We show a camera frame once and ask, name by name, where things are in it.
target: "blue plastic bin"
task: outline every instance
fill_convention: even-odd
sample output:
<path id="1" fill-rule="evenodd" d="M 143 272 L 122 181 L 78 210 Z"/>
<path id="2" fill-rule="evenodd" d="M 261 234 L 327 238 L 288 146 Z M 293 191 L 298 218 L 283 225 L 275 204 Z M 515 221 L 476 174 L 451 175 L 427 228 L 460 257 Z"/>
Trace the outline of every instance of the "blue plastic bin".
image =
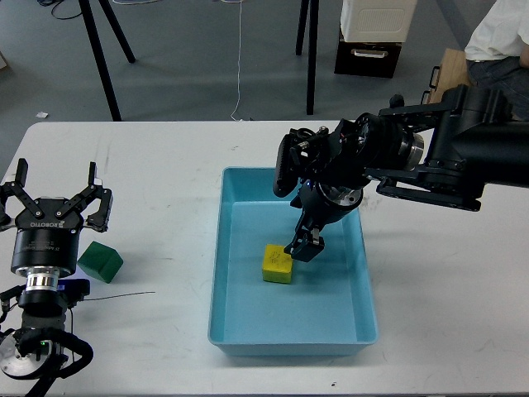
<path id="1" fill-rule="evenodd" d="M 277 198 L 274 169 L 222 180 L 209 340 L 234 356 L 347 356 L 378 329 L 358 211 L 325 226 L 325 250 L 294 262 L 290 285 L 263 281 L 267 244 L 286 246 L 301 211 Z"/>

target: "green cube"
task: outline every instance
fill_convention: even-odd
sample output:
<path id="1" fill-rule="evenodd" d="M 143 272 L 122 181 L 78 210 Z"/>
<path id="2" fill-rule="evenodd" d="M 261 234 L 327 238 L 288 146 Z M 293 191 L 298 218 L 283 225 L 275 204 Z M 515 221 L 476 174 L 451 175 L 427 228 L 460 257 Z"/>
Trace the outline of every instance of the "green cube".
<path id="1" fill-rule="evenodd" d="M 77 264 L 90 277 L 108 284 L 122 267 L 123 259 L 113 248 L 92 242 Z"/>

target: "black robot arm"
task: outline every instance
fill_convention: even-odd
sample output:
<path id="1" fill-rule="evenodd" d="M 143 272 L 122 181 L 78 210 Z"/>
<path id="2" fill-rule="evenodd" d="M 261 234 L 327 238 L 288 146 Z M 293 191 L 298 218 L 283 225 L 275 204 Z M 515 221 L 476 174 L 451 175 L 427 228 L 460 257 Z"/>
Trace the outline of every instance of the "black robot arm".
<path id="1" fill-rule="evenodd" d="M 479 211 L 486 184 L 529 187 L 529 123 L 511 120 L 499 91 L 459 86 L 440 103 L 383 109 L 341 120 L 334 132 L 291 130 L 279 147 L 274 193 L 302 209 L 285 252 L 310 261 L 320 231 L 360 205 L 373 179 L 389 197 Z M 420 163 L 421 132 L 433 129 Z"/>
<path id="2" fill-rule="evenodd" d="M 56 378 L 82 370 L 93 358 L 88 343 L 64 330 L 65 313 L 90 293 L 88 280 L 61 280 L 77 267 L 79 234 L 83 227 L 107 230 L 112 191 L 96 181 L 96 165 L 90 163 L 88 186 L 71 199 L 32 199 L 25 191 L 27 162 L 18 161 L 15 179 L 0 186 L 0 232 L 17 228 L 12 272 L 26 277 L 20 285 L 0 294 L 2 323 L 12 308 L 11 299 L 23 309 L 19 329 L 0 332 L 0 369 L 18 380 L 38 379 L 27 396 L 43 396 Z M 24 209 L 13 220 L 6 201 L 15 196 Z M 87 206 L 100 200 L 98 210 L 82 216 Z M 64 366 L 64 349 L 79 359 Z"/>

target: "foam block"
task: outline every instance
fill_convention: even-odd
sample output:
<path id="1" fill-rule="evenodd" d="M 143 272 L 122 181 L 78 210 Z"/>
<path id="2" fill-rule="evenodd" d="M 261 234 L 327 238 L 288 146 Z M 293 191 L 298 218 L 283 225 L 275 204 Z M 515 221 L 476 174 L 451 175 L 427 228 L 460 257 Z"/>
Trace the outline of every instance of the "foam block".
<path id="1" fill-rule="evenodd" d="M 290 284 L 293 259 L 283 252 L 284 246 L 268 244 L 264 249 L 263 280 L 272 283 Z"/>
<path id="2" fill-rule="evenodd" d="M 123 259 L 113 248 L 92 242 L 77 264 L 90 277 L 108 284 L 122 267 Z"/>

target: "black drawer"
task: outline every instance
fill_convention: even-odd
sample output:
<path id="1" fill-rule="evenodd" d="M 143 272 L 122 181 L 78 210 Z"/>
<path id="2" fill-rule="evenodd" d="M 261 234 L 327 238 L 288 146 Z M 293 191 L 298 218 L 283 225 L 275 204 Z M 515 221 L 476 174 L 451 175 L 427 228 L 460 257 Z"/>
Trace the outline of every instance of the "black drawer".
<path id="1" fill-rule="evenodd" d="M 334 73 L 392 78 L 402 43 L 347 43 L 340 34 Z"/>

